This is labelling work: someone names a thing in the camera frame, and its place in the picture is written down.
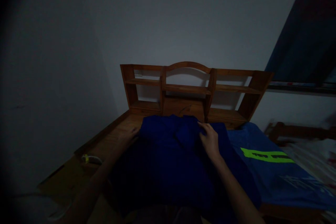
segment forearm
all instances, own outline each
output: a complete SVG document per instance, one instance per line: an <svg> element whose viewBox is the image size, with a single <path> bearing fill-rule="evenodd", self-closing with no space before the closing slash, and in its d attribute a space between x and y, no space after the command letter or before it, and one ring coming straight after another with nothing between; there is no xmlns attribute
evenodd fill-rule
<svg viewBox="0 0 336 224"><path fill-rule="evenodd" d="M104 183L106 182L106 179L119 156L119 153L113 153L105 160L105 162L91 177L89 183L75 198L72 206L64 215L60 223L87 222L102 191Z"/></svg>
<svg viewBox="0 0 336 224"><path fill-rule="evenodd" d="M224 184L239 223L265 223L220 155L211 158Z"/></svg>

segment human hand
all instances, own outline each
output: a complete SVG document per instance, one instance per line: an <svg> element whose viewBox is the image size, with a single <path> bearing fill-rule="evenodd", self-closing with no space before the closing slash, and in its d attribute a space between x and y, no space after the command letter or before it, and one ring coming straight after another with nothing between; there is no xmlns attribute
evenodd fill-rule
<svg viewBox="0 0 336 224"><path fill-rule="evenodd" d="M213 127L210 124L203 124L198 122L198 125L202 127L205 132L206 136L203 135L201 132L199 133L199 137L201 138L203 147L205 149L205 152L208 154L209 158L211 160L220 157L219 148L218 148L218 134L213 129Z"/></svg>
<svg viewBox="0 0 336 224"><path fill-rule="evenodd" d="M119 136L118 143L113 149L114 155L121 156L137 140L135 136L139 133L139 130L140 128L133 128Z"/></svg>

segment window sill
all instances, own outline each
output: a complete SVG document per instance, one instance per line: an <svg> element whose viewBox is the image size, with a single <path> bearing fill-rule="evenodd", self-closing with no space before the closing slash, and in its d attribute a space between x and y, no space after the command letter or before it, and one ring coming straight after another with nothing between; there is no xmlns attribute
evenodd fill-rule
<svg viewBox="0 0 336 224"><path fill-rule="evenodd" d="M285 90L304 93L320 93L320 94L332 94L336 95L336 89L320 88L320 87L304 87L304 86L278 86L269 85L267 90Z"/></svg>

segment dark blue cloth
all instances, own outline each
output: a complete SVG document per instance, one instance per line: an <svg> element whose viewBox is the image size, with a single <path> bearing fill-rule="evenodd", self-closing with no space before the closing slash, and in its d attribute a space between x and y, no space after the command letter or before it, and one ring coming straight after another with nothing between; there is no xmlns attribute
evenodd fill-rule
<svg viewBox="0 0 336 224"><path fill-rule="evenodd" d="M109 177L123 216L145 206L167 204L194 207L212 224L236 221L225 188L202 146L197 121L175 115L143 119L139 139ZM260 196L253 176L233 150L225 125L211 125L218 133L220 154L258 208Z"/></svg>

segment white bedsheet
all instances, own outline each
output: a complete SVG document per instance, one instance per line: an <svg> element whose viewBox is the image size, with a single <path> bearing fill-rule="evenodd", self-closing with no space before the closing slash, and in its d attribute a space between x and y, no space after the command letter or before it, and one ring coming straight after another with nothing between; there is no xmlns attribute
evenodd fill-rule
<svg viewBox="0 0 336 224"><path fill-rule="evenodd" d="M335 140L301 140L282 147L282 150L336 195ZM323 216L332 223L336 223L335 212L326 212Z"/></svg>

